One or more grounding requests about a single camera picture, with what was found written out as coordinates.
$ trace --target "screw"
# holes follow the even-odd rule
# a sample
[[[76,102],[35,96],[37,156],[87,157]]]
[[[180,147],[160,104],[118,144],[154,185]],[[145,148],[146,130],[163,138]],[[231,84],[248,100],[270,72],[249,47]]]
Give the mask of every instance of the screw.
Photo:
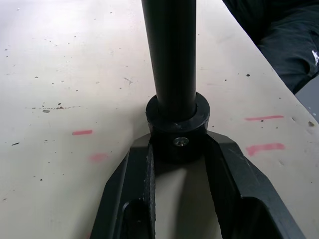
[[[173,140],[173,144],[177,147],[183,147],[186,146],[189,143],[188,138],[185,137],[179,137]]]

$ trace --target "black pipe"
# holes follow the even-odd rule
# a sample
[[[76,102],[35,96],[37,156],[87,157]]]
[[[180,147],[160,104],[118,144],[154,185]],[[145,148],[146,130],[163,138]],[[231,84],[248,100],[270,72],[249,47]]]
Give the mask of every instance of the black pipe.
[[[196,112],[196,0],[142,0],[159,112],[180,122]]]

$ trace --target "white table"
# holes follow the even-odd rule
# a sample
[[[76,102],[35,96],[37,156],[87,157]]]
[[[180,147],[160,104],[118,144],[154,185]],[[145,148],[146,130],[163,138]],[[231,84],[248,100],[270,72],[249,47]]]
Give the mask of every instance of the white table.
[[[197,6],[197,91],[210,103],[209,130],[235,140],[305,236],[318,238],[318,124],[221,0]],[[149,132],[155,88],[141,1],[0,0],[0,36],[0,238],[84,239],[106,181]],[[283,118],[245,119],[266,116]],[[72,135],[83,130],[92,132]],[[285,149],[246,150],[269,143]],[[185,178],[203,188],[182,189]],[[175,228],[180,238],[220,238],[202,162],[159,177],[156,197],[157,239]],[[207,199],[202,215],[188,207],[198,197]]]

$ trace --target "black fabric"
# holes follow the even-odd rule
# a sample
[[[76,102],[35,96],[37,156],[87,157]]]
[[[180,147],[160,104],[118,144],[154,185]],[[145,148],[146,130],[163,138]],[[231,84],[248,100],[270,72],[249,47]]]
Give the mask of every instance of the black fabric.
[[[224,0],[295,94],[319,74],[319,0]]]

